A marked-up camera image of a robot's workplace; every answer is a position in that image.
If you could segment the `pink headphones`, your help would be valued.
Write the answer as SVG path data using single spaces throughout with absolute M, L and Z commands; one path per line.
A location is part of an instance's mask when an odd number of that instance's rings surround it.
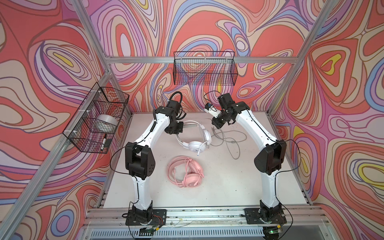
M 176 178 L 177 168 L 184 166 L 185 172 L 182 180 Z M 197 188 L 205 177 L 201 165 L 194 159 L 187 156 L 177 156 L 173 158 L 166 168 L 168 180 L 179 188 Z

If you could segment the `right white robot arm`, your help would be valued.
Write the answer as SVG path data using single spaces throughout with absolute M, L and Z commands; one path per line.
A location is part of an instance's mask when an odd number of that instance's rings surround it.
M 287 222 L 283 205 L 278 199 L 278 173 L 284 162 L 287 143 L 275 138 L 256 119 L 249 106 L 244 102 L 236 103 L 229 93 L 220 95 L 218 102 L 221 106 L 217 110 L 211 103 L 205 105 L 205 112 L 211 114 L 212 124 L 221 129 L 238 123 L 255 141 L 259 153 L 254 158 L 254 164 L 261 173 L 262 198 L 260 200 L 259 219 L 266 224 Z

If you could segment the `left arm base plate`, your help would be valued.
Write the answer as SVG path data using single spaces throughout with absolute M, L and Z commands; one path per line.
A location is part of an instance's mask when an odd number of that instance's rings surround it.
M 166 209 L 129 210 L 126 214 L 126 226 L 162 226 L 166 223 Z

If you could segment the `white headphones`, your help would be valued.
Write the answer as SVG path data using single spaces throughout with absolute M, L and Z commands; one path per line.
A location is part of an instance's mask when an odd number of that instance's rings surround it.
M 185 149 L 199 156 L 210 148 L 212 143 L 211 133 L 204 125 L 197 121 L 188 120 L 184 122 L 185 132 L 176 135 L 178 143 Z

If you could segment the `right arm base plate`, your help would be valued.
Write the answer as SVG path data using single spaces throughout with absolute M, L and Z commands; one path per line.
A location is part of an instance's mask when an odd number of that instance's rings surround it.
M 283 209 L 267 210 L 266 208 L 246 208 L 241 217 L 246 218 L 247 224 L 252 225 L 284 225 L 287 223 Z

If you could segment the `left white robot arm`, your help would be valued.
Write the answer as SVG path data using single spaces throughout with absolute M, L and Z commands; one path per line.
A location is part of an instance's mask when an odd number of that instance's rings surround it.
M 153 120 L 144 133 L 133 143 L 125 146 L 126 169 L 134 181 L 135 200 L 131 202 L 132 209 L 128 212 L 127 223 L 137 222 L 149 224 L 156 219 L 153 213 L 153 200 L 150 194 L 148 178 L 153 174 L 156 161 L 152 147 L 162 133 L 177 135 L 183 131 L 181 121 L 183 94 L 174 92 L 166 106 L 160 106 L 153 111 Z

